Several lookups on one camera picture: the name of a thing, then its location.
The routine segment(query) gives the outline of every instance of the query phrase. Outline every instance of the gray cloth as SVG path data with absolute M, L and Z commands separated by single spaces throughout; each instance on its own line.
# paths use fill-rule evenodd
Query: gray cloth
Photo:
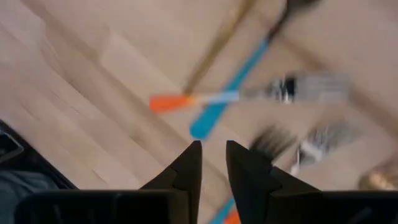
M 14 223 L 16 206 L 25 197 L 53 189 L 57 185 L 43 174 L 0 170 L 0 223 Z

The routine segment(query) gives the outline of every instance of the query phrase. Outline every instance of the fork tines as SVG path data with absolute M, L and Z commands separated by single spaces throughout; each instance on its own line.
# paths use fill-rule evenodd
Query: fork tines
M 270 162 L 278 158 L 297 140 L 290 131 L 276 127 L 267 127 L 252 143 L 249 150 L 259 152 Z

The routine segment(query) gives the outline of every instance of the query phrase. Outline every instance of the blue spoon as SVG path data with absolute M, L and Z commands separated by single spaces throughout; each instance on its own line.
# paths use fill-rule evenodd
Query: blue spoon
M 259 48 L 253 52 L 246 63 L 237 72 L 232 81 L 226 86 L 224 91 L 237 91 L 242 85 L 243 81 L 253 71 L 256 65 L 260 62 L 261 58 L 266 54 L 268 45 L 274 39 L 276 34 L 281 30 L 282 26 L 289 20 L 292 14 L 299 9 L 303 9 L 312 5 L 319 0 L 287 0 L 285 9 L 281 18 L 269 31 L 267 37 L 260 43 Z M 218 103 L 208 105 L 198 119 L 190 126 L 190 133 L 195 139 L 205 140 L 211 130 L 221 118 L 223 113 L 228 107 L 228 103 Z

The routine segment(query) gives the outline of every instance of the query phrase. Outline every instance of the black object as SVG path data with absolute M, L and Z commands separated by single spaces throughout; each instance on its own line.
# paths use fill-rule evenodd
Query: black object
M 8 160 L 1 161 L 1 170 L 20 170 L 38 172 L 50 177 L 60 189 L 77 189 L 64 175 L 41 156 L 28 142 L 0 120 L 0 133 L 6 133 L 10 139 L 0 138 L 0 145 L 8 146 L 6 151 L 17 151 Z
M 303 9 L 307 9 L 310 6 L 319 3 L 320 1 L 321 0 L 286 0 L 286 4 L 280 19 L 271 27 L 270 31 L 268 32 L 266 38 L 268 43 L 271 43 L 275 39 L 275 36 L 295 13 Z
M 193 142 L 140 190 L 63 190 L 21 202 L 16 223 L 196 223 L 201 144 Z
M 0 169 L 5 164 L 13 169 L 41 169 L 57 184 L 67 186 L 65 177 L 44 158 L 26 154 L 30 149 L 26 150 L 29 145 L 23 139 L 4 123 L 0 127 L 17 136 L 17 142 L 25 147 L 21 158 L 3 162 Z M 398 223 L 398 192 L 321 192 L 274 167 L 266 156 L 234 141 L 227 142 L 226 162 L 243 224 Z M 16 224 L 196 223 L 200 187 L 201 144 L 194 141 L 140 190 L 44 192 L 22 201 L 15 219 Z

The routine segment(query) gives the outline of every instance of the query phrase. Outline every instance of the blue handle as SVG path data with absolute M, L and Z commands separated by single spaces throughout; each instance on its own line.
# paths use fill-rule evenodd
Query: blue handle
M 230 199 L 228 203 L 221 209 L 221 211 L 217 214 L 214 219 L 210 222 L 210 224 L 223 224 L 224 221 L 228 218 L 228 215 L 234 206 L 235 201 L 233 199 Z
M 268 41 L 264 40 L 261 42 L 259 48 L 253 52 L 249 60 L 241 67 L 233 80 L 228 84 L 224 91 L 236 91 L 242 85 L 243 81 L 250 74 L 250 72 L 256 67 L 261 60 L 262 56 L 268 50 Z M 224 111 L 228 107 L 228 103 L 218 103 L 208 105 L 199 118 L 191 125 L 190 132 L 192 137 L 195 139 L 204 140 L 211 133 L 211 130 L 221 118 Z

